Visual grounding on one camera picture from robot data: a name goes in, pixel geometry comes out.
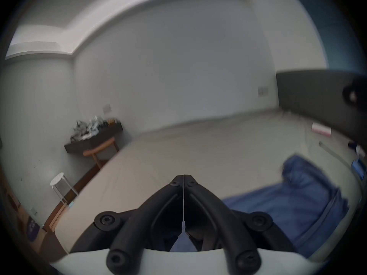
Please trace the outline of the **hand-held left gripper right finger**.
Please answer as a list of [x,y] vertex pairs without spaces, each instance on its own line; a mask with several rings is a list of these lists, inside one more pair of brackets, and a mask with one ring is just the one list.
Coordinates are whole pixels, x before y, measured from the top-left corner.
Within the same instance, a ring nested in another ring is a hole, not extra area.
[[184,175],[184,216],[186,232],[191,240],[189,228],[194,213],[206,218],[205,226],[212,228],[204,234],[201,251],[221,246],[226,256],[228,271],[235,275],[254,275],[259,271],[262,259],[257,243],[267,250],[296,253],[287,235],[264,212],[244,213],[231,210],[211,191],[200,185],[191,175]]

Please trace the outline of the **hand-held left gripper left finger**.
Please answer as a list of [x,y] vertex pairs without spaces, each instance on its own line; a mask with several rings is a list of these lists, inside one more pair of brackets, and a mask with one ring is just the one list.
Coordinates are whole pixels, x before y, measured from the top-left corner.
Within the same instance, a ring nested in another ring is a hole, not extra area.
[[70,253],[109,249],[106,266],[115,275],[137,274],[145,248],[170,251],[182,232],[184,176],[176,176],[139,208],[104,211],[80,235]]

